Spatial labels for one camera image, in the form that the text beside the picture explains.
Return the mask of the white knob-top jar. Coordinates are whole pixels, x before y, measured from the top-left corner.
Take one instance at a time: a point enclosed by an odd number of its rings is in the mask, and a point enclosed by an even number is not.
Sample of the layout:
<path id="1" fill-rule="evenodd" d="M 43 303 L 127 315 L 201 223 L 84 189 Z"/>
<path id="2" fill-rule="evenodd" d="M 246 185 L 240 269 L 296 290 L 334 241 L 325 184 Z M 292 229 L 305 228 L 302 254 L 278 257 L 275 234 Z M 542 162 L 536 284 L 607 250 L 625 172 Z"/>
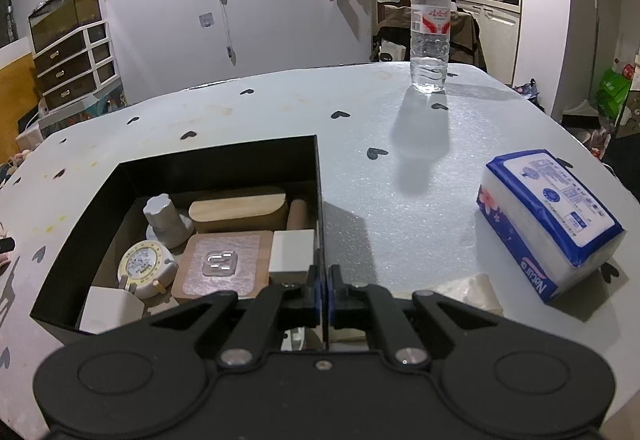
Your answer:
<path id="1" fill-rule="evenodd" d="M 150 197 L 144 205 L 143 215 L 148 222 L 146 238 L 160 242 L 168 249 L 181 246 L 194 234 L 191 218 L 180 213 L 166 193 Z"/>

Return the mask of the white kitchen counter cabinet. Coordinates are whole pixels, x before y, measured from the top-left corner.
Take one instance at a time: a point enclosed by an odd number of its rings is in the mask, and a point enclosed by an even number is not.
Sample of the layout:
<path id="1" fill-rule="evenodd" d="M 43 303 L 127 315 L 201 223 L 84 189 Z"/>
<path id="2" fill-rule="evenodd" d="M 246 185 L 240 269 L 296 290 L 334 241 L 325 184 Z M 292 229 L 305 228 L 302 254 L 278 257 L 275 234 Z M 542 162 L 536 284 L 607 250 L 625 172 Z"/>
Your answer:
<path id="1" fill-rule="evenodd" d="M 472 15 L 480 27 L 488 74 L 511 86 L 514 78 L 521 13 L 518 6 L 498 0 L 452 0 Z"/>

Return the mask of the green plastic bag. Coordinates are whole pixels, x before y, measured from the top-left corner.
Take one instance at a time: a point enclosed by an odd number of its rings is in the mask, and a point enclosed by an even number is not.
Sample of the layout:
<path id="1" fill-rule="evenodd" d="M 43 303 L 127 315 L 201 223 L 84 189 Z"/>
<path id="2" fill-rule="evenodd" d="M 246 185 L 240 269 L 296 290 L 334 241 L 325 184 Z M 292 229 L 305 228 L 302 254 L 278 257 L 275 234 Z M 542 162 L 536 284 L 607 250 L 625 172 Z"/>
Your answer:
<path id="1" fill-rule="evenodd" d="M 625 78 L 623 74 L 617 73 L 613 69 L 606 70 L 596 93 L 599 112 L 609 119 L 616 119 L 629 93 L 630 86 L 631 80 L 629 78 Z"/>

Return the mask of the white charger adapter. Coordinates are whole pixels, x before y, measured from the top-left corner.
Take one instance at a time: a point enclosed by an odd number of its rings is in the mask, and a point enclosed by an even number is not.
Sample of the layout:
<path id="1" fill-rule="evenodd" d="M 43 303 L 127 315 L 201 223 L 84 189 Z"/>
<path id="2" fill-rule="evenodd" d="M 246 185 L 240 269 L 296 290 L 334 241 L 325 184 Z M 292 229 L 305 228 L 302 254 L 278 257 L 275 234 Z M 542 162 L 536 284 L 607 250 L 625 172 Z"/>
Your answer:
<path id="1" fill-rule="evenodd" d="M 81 332 L 101 334 L 142 318 L 144 304 L 131 293 L 91 286 L 79 324 Z"/>

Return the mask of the white drawer cabinet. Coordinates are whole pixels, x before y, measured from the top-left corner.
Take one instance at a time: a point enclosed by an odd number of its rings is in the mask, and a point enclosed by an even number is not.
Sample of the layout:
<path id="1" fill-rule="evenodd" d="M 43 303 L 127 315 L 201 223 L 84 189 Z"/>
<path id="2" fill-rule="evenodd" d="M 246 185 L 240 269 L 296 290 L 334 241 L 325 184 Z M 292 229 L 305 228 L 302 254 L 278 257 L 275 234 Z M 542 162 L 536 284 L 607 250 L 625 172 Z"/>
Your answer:
<path id="1" fill-rule="evenodd" d="M 105 20 L 70 30 L 32 49 L 36 86 L 47 112 L 96 95 L 119 81 L 111 31 Z"/>

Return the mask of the white plastic divided tray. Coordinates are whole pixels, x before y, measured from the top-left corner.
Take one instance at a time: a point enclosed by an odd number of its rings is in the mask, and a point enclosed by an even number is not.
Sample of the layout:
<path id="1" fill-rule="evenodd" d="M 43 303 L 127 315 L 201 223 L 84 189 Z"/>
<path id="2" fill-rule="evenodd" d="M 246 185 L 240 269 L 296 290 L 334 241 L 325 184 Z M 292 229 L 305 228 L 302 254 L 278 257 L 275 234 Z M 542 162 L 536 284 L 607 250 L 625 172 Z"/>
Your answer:
<path id="1" fill-rule="evenodd" d="M 306 333 L 303 327 L 295 327 L 284 332 L 281 350 L 282 351 L 302 351 L 305 349 Z"/>

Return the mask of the oval wooden box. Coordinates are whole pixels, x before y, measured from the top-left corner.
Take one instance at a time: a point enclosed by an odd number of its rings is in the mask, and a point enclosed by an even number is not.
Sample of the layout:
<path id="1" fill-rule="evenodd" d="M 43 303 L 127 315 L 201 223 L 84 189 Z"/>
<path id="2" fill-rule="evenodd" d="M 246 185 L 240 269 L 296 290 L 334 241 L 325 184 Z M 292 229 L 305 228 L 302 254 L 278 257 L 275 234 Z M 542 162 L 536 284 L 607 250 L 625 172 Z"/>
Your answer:
<path id="1" fill-rule="evenodd" d="M 284 193 L 200 200 L 189 207 L 199 233 L 281 230 L 288 218 Z"/>

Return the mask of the white rectangular block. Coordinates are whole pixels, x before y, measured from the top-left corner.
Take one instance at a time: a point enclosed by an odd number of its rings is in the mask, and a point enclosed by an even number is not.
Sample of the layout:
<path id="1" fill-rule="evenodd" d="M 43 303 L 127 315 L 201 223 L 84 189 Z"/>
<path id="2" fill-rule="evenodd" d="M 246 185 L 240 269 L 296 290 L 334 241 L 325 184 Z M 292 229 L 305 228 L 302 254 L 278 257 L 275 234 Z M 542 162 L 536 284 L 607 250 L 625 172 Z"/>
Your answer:
<path id="1" fill-rule="evenodd" d="M 272 283 L 304 283 L 314 264 L 312 229 L 276 231 L 269 260 Z"/>

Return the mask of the glass terrarium tank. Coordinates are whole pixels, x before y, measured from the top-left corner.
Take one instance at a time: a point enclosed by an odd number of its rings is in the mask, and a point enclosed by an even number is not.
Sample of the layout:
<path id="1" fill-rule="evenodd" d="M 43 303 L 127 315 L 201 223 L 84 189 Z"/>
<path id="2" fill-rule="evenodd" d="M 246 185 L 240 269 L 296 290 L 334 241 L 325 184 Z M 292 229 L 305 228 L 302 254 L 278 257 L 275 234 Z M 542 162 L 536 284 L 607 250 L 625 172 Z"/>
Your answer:
<path id="1" fill-rule="evenodd" d="M 101 19 L 99 0 L 47 0 L 28 16 L 32 48 L 38 54 L 80 26 Z"/>

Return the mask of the brown square coaster pack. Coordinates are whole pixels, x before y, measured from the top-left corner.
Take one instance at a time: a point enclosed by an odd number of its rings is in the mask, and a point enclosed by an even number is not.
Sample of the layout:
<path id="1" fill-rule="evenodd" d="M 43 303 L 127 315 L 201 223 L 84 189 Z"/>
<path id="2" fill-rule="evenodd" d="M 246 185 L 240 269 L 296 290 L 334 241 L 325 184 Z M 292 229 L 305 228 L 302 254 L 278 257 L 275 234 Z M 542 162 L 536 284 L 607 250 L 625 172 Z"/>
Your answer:
<path id="1" fill-rule="evenodd" d="M 219 291 L 255 297 L 269 285 L 272 231 L 197 233 L 186 243 L 172 297 L 198 299 Z"/>

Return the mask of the wooden cylinder roller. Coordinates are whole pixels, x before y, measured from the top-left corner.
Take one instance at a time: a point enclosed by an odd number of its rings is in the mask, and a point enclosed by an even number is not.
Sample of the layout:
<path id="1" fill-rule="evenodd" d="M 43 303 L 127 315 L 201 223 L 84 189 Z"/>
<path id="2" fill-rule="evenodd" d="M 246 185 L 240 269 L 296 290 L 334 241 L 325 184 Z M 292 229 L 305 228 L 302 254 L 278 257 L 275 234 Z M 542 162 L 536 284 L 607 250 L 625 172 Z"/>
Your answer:
<path id="1" fill-rule="evenodd" d="M 302 199 L 292 200 L 290 209 L 288 210 L 288 220 L 286 221 L 286 229 L 303 230 L 308 227 L 308 207 L 307 203 Z"/>

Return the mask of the brown draped chair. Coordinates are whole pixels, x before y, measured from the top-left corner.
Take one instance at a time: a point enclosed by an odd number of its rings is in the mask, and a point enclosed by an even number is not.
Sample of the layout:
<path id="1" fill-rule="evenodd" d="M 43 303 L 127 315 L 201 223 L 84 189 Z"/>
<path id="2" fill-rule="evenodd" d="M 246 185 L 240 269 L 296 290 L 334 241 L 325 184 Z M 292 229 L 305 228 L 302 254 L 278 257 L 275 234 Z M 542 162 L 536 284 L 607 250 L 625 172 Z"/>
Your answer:
<path id="1" fill-rule="evenodd" d="M 374 47 L 390 56 L 396 54 L 395 60 L 409 61 L 410 21 L 409 7 L 385 5 L 383 19 L 378 23 L 373 37 Z M 480 26 L 464 11 L 454 10 L 451 13 L 449 62 L 472 64 L 484 72 L 487 71 L 480 42 Z"/>

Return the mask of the blue white tissue pack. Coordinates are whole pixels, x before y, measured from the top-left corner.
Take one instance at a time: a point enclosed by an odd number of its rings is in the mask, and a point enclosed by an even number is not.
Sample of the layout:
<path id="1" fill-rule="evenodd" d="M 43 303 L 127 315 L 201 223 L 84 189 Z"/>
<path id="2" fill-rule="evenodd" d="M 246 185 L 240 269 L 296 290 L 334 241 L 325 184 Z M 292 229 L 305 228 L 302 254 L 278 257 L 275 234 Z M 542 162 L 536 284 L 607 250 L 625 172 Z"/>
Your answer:
<path id="1" fill-rule="evenodd" d="M 625 236 L 608 208 L 546 149 L 494 157 L 476 203 L 544 303 L 606 264 Z"/>

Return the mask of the black cardboard box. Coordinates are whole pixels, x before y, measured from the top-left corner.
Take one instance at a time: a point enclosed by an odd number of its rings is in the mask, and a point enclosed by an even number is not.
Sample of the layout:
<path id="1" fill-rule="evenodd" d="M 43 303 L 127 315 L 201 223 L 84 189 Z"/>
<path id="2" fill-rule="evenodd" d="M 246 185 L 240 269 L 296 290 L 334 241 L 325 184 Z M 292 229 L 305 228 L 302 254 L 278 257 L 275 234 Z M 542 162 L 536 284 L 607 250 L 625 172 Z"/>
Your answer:
<path id="1" fill-rule="evenodd" d="M 60 342 L 85 333 L 79 322 L 100 261 L 134 202 L 167 193 L 190 195 L 276 187 L 307 203 L 319 231 L 314 252 L 324 264 L 320 160 L 316 136 L 237 142 L 142 157 L 116 165 L 53 258 L 29 316 Z"/>

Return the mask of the round white tape measure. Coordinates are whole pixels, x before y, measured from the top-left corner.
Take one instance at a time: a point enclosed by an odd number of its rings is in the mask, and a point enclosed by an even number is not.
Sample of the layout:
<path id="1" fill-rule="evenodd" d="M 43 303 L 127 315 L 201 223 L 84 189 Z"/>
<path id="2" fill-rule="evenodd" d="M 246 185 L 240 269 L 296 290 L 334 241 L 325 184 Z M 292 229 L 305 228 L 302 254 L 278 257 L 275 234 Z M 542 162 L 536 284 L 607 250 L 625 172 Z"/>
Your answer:
<path id="1" fill-rule="evenodd" d="M 164 244 L 144 240 L 127 249 L 119 261 L 118 286 L 145 301 L 165 294 L 177 270 L 177 260 Z"/>

